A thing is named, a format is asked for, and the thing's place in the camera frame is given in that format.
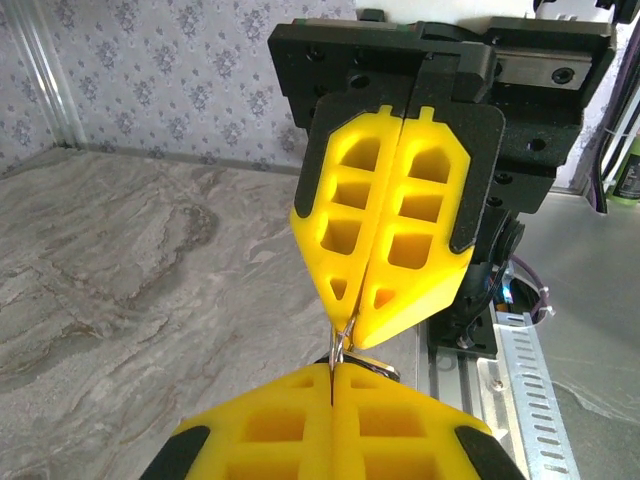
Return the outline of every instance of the grey marble countertop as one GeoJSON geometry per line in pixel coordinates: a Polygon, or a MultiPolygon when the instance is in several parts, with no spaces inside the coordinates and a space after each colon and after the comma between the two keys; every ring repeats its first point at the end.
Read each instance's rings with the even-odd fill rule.
{"type": "MultiPolygon", "coordinates": [[[[0,181],[1,478],[137,478],[181,419],[326,353],[288,226],[296,178],[32,165],[0,181]]],[[[373,354],[415,383],[412,331],[373,354]]]]}

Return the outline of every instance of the square cutout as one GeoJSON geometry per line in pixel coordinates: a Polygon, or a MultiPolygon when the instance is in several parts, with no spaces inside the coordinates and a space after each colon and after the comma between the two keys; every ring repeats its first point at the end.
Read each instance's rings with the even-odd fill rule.
{"type": "Polygon", "coordinates": [[[423,233],[396,233],[391,242],[389,263],[413,270],[424,267],[429,258],[432,238],[423,233]]]}
{"type": "Polygon", "coordinates": [[[449,170],[449,159],[444,151],[440,148],[432,148],[414,157],[409,176],[430,182],[447,183],[449,170]]]}
{"type": "Polygon", "coordinates": [[[364,456],[367,480],[433,480],[441,478],[433,455],[367,452],[364,456]]]}
{"type": "Polygon", "coordinates": [[[402,199],[399,214],[407,218],[436,223],[441,207],[440,195],[406,195],[402,199]]]}
{"type": "Polygon", "coordinates": [[[380,140],[377,138],[363,138],[358,140],[342,157],[340,162],[345,167],[358,168],[373,172],[378,163],[380,140]]]}
{"type": "Polygon", "coordinates": [[[385,405],[358,409],[361,437],[424,437],[420,416],[411,407],[385,405]]]}
{"type": "Polygon", "coordinates": [[[350,255],[356,248],[360,225],[360,222],[354,220],[329,220],[320,243],[322,248],[342,255],[350,255]]]}
{"type": "Polygon", "coordinates": [[[368,183],[338,183],[331,201],[364,210],[367,207],[370,189],[371,185],[368,183]]]}
{"type": "Polygon", "coordinates": [[[298,480],[298,461],[262,460],[234,462],[227,466],[227,480],[298,480]]]}
{"type": "Polygon", "coordinates": [[[287,407],[262,408],[249,417],[242,441],[301,442],[305,417],[303,410],[287,407]]]}

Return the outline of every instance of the screw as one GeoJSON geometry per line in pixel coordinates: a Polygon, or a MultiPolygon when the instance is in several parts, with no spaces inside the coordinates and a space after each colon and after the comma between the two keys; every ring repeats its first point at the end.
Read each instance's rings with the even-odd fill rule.
{"type": "Polygon", "coordinates": [[[502,383],[502,380],[498,380],[497,378],[493,379],[493,381],[491,382],[491,386],[497,392],[501,392],[502,390],[504,390],[504,383],[502,383]]]}

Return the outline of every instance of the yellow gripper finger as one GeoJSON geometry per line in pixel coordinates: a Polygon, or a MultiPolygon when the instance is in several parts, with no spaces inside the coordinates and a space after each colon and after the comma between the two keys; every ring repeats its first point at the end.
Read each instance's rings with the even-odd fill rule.
{"type": "Polygon", "coordinates": [[[357,348],[373,347],[448,307],[473,247],[451,252],[470,156],[423,107],[364,113],[328,140],[311,214],[291,213],[298,246],[329,319],[354,312],[357,348]]]}
{"type": "Polygon", "coordinates": [[[183,422],[141,480],[523,480],[477,418],[358,365],[304,367],[183,422]]]}

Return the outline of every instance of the floral wallpaper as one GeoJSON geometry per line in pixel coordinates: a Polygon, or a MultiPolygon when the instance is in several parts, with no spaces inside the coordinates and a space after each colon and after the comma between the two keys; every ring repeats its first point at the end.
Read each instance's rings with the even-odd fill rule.
{"type": "Polygon", "coordinates": [[[87,142],[205,164],[299,166],[306,133],[267,38],[295,17],[355,18],[349,0],[45,0],[87,142]]]}
{"type": "Polygon", "coordinates": [[[0,5],[0,175],[53,144],[35,87],[0,5]]]}

